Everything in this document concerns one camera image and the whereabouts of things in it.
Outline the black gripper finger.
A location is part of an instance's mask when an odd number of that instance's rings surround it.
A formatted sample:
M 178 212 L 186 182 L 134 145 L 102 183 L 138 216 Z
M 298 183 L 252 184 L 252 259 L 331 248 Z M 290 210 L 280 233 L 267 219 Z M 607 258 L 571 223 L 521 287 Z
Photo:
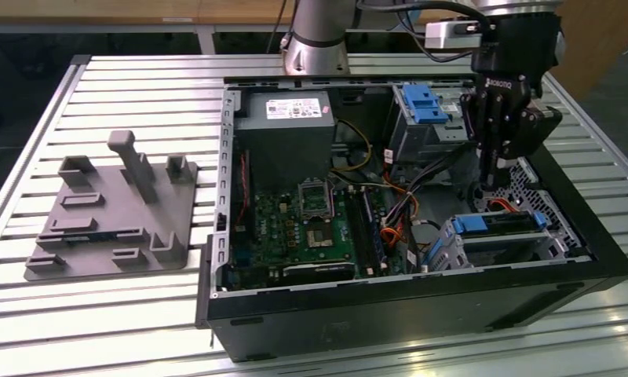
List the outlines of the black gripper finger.
M 477 89 L 461 96 L 463 120 L 469 138 L 477 143 L 479 152 L 479 181 L 483 188 L 498 188 L 498 168 L 502 149 L 503 95 Z
M 510 184 L 510 168 L 521 157 L 535 153 L 562 121 L 562 112 L 534 97 L 529 106 L 502 122 L 502 145 L 495 167 L 497 188 Z

